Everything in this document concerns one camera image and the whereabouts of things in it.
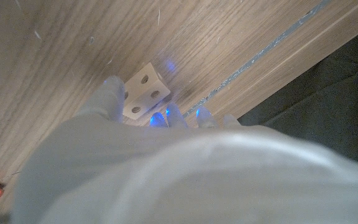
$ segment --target fingertip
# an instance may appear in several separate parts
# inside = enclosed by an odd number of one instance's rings
[[[211,112],[204,106],[198,108],[196,112],[196,120],[199,128],[215,128],[218,127],[218,123],[212,117]]]
[[[164,117],[162,116],[162,114],[160,112],[156,112],[150,118],[150,127],[167,128],[168,125],[165,122]]]
[[[226,114],[223,117],[223,126],[226,128],[241,126],[240,122],[231,114]]]
[[[168,125],[170,128],[187,128],[186,121],[181,115],[179,107],[176,104],[170,103],[167,106],[166,114]]]

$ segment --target drilled hole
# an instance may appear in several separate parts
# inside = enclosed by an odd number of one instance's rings
[[[148,80],[149,80],[149,76],[145,75],[145,76],[142,78],[142,81],[140,81],[140,83],[141,83],[141,84],[147,83]]]
[[[160,94],[160,92],[158,90],[156,90],[156,91],[152,92],[151,97],[154,99],[154,98],[158,97],[159,94]]]
[[[137,113],[140,111],[140,107],[135,106],[134,108],[132,108],[132,113]]]

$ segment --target wood grain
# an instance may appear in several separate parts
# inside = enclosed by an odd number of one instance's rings
[[[171,101],[185,112],[319,0],[17,2],[0,0],[0,215],[24,161],[108,76],[127,81],[152,62],[172,91],[127,124],[147,124]],[[333,0],[207,106],[245,113],[356,35],[357,6]]]

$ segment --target white block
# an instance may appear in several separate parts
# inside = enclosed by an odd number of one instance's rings
[[[134,120],[171,93],[151,63],[125,83],[125,91],[124,116]]]

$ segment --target blue led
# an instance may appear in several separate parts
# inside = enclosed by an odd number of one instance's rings
[[[167,61],[167,67],[171,72],[175,71],[175,64],[173,62],[171,62],[170,60]]]

